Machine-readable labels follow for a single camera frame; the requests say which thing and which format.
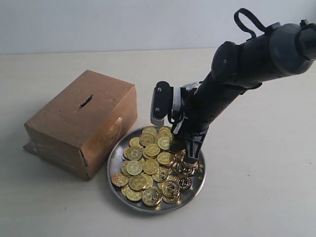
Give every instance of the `brown cardboard box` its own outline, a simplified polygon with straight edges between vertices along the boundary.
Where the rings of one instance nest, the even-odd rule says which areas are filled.
[[[136,119],[135,85],[85,71],[24,124],[24,149],[91,180]]]

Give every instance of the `metal plate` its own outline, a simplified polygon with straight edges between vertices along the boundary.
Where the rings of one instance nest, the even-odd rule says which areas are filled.
[[[161,203],[157,206],[146,206],[141,200],[140,201],[130,201],[126,197],[123,196],[121,192],[121,187],[116,187],[111,183],[111,177],[114,174],[121,173],[120,168],[122,167],[122,164],[124,161],[126,161],[123,151],[125,148],[129,146],[129,140],[133,137],[139,137],[142,134],[143,128],[136,129],[135,131],[132,131],[128,133],[126,136],[124,136],[118,143],[114,146],[112,149],[108,165],[107,165],[107,177],[110,189],[112,192],[116,195],[116,197],[121,200],[123,203],[128,205],[129,207],[145,213],[151,213],[151,214],[161,214],[165,212],[170,212],[173,210],[176,210],[186,204],[188,204],[201,190],[204,180],[205,180],[205,160],[203,153],[200,152],[200,158],[199,158],[199,164],[200,169],[198,173],[191,177],[192,179],[192,186],[189,190],[181,191],[180,192],[180,201],[175,204],[167,204],[164,201],[161,201]]]

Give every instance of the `table surface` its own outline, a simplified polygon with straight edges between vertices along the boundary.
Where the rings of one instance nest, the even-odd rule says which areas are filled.
[[[163,215],[116,200],[105,165],[90,182],[27,153],[27,121],[89,69],[136,84],[149,125],[152,90],[202,80],[215,49],[0,56],[0,236],[314,236],[316,65],[238,97],[211,125],[206,180],[188,205]]]

